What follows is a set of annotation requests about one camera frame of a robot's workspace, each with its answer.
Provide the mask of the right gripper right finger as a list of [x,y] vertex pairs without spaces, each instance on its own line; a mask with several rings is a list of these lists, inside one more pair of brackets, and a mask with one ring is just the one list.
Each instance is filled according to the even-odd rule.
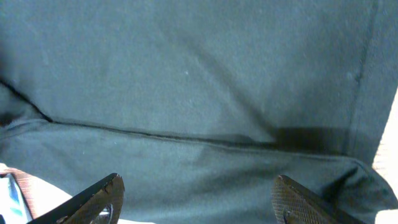
[[271,202],[278,224],[364,224],[286,175],[276,177]]

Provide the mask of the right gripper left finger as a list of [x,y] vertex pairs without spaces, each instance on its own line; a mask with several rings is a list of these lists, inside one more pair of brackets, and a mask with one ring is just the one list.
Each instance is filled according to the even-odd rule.
[[117,224],[124,182],[112,173],[29,224]]

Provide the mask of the black t-shirt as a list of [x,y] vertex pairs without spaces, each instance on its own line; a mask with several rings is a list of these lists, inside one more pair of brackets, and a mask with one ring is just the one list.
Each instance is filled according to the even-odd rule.
[[396,89],[396,1],[1,2],[1,162],[124,219],[274,223],[284,174],[372,223]]

